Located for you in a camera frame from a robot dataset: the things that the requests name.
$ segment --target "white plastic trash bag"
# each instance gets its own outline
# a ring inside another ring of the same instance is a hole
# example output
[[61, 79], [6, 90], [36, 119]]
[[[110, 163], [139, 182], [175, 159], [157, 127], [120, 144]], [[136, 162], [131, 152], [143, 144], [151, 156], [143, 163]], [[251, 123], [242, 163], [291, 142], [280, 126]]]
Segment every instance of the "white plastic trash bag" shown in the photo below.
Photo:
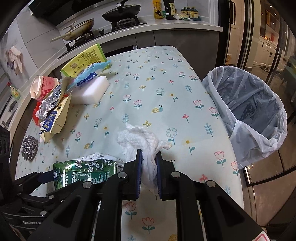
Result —
[[288, 134], [287, 113], [263, 80], [237, 67], [221, 66], [202, 84], [226, 126], [240, 169], [281, 147]]

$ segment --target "bottle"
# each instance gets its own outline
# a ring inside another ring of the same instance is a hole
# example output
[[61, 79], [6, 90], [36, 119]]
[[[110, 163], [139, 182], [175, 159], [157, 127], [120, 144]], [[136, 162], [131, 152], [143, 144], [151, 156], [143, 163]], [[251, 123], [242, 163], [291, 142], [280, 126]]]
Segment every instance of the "bottle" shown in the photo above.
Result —
[[18, 89], [12, 85], [10, 82], [7, 83], [7, 86], [9, 86], [9, 89], [10, 89], [10, 92], [11, 92], [11, 95], [16, 99], [18, 100], [20, 98], [20, 92], [18, 91]]
[[163, 3], [165, 5], [166, 19], [174, 19], [176, 14], [174, 0], [163, 0]]
[[153, 0], [154, 19], [163, 18], [160, 0]]

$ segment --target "silver foil wrapper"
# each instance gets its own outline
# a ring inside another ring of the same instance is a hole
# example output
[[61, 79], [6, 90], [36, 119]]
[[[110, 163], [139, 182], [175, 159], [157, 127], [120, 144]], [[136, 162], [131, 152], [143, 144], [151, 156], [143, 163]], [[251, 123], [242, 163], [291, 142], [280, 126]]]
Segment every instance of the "silver foil wrapper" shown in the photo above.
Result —
[[61, 95], [62, 83], [59, 83], [52, 91], [52, 93], [44, 99], [39, 107], [39, 119], [45, 120], [47, 113], [59, 104], [59, 97]]
[[38, 140], [33, 136], [26, 136], [22, 143], [22, 157], [26, 161], [33, 160], [38, 151]]

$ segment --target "hanging rag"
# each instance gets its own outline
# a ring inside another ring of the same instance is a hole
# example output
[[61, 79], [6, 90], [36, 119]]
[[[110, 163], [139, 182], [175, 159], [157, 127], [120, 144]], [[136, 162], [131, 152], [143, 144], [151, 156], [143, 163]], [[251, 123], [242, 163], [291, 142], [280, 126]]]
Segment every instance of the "hanging rag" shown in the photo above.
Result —
[[126, 130], [118, 133], [118, 144], [125, 155], [124, 162], [135, 160], [137, 150], [142, 150], [142, 183], [151, 192], [157, 195], [156, 173], [157, 165], [154, 161], [157, 152], [162, 148], [170, 149], [172, 144], [167, 141], [159, 141], [156, 135], [143, 126], [126, 124]]
[[15, 74], [18, 75], [22, 73], [22, 60], [21, 60], [22, 53], [17, 50], [15, 46], [12, 46], [11, 49], [7, 53], [7, 65], [14, 69]]

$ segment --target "frying pan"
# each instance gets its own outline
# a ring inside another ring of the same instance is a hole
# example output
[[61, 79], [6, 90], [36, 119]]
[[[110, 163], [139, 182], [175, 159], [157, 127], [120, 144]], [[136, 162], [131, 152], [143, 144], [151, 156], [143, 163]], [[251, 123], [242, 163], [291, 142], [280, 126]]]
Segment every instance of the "frying pan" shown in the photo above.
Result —
[[52, 39], [50, 42], [56, 41], [61, 38], [63, 38], [66, 41], [72, 41], [72, 40], [77, 39], [81, 35], [86, 34], [91, 30], [91, 28], [94, 25], [94, 19], [92, 18], [92, 19], [86, 20], [86, 21], [81, 22], [77, 25], [74, 25], [74, 23], [72, 23], [70, 26], [62, 29], [62, 30], [64, 30], [66, 28], [71, 28], [67, 33]]
[[141, 5], [124, 5], [126, 1], [127, 0], [123, 0], [121, 3], [118, 3], [116, 8], [104, 13], [102, 17], [109, 22], [119, 22], [123, 19], [133, 18], [139, 13]]

